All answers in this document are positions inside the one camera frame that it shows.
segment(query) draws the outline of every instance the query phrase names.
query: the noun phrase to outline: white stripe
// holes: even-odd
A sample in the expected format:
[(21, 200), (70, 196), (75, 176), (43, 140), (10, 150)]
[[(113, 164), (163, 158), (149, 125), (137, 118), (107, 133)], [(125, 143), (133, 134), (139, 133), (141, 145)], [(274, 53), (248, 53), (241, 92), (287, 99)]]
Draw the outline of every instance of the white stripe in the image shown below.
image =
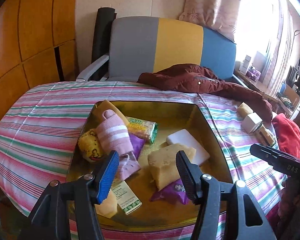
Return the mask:
[(119, 131), (119, 130), (128, 130), (128, 129), (125, 125), (117, 125), (117, 126), (114, 126), (114, 127), (110, 127), (107, 130), (99, 133), (98, 134), (98, 139), (101, 139), (102, 137), (106, 136), (107, 134), (109, 134), (111, 132), (115, 132), (115, 131)]
[(104, 147), (104, 146), (107, 146), (109, 143), (111, 143), (117, 139), (124, 138), (124, 137), (129, 137), (129, 134), (127, 132), (118, 133), (118, 134), (112, 135), (109, 138), (106, 138), (105, 140), (100, 141), (100, 143), (101, 143), (101, 146)]

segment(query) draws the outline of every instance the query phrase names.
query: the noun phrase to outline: chair armrest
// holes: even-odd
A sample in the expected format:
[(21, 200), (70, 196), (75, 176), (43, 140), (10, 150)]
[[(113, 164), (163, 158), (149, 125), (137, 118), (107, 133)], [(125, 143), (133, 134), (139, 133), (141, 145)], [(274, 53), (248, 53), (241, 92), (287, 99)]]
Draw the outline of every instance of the chair armrest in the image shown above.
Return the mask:
[(242, 85), (245, 88), (248, 88), (236, 75), (232, 75), (231, 78), (229, 78), (228, 80), (226, 80), (227, 82), (232, 82), (232, 83), (236, 83), (238, 85)]
[(88, 81), (89, 78), (96, 72), (104, 63), (109, 60), (109, 54), (104, 54), (99, 57), (95, 62), (87, 66), (80, 74), (77, 76), (76, 81)]

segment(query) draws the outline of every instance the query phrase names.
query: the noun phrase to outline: purple packet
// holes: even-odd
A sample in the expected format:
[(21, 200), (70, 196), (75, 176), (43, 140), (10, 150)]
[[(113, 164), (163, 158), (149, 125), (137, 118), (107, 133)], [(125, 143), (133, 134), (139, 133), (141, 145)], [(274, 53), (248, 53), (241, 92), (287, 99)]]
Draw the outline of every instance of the purple packet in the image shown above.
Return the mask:
[(136, 157), (136, 159), (139, 158), (140, 152), (143, 148), (143, 145), (145, 144), (146, 140), (145, 139), (140, 139), (139, 137), (135, 136), (132, 133), (129, 133), (130, 136), (130, 141), (133, 146), (133, 154)]
[(150, 201), (156, 201), (161, 198), (167, 200), (171, 204), (179, 201), (181, 204), (186, 205), (189, 202), (181, 179), (172, 182), (160, 191), (156, 191), (152, 195)]

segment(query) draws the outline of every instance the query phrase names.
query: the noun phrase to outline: small white boxes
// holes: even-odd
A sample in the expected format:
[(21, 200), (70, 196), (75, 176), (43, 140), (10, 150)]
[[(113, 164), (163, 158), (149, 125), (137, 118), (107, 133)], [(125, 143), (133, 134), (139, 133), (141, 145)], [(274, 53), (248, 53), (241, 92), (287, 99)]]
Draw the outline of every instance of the small white boxes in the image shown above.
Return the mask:
[(248, 114), (243, 122), (241, 123), (241, 127), (247, 132), (255, 131), (259, 125), (262, 123), (262, 119), (257, 115), (257, 113)]
[(240, 64), (240, 67), (239, 67), (239, 71), (245, 75), (249, 69), (249, 64), (250, 64), (250, 60), (251, 60), (251, 57), (246, 55), (245, 59), (243, 60), (243, 62)]

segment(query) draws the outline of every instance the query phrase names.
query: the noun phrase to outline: purple box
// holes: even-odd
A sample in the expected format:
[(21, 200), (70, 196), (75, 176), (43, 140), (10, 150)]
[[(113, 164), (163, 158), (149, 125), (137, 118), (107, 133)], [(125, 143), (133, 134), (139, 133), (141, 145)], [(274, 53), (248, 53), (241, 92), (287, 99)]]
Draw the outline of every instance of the purple box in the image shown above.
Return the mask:
[(246, 75), (251, 78), (254, 81), (258, 81), (259, 77), (261, 75), (261, 72), (258, 71), (257, 69), (250, 69), (248, 70), (248, 72), (246, 73)]

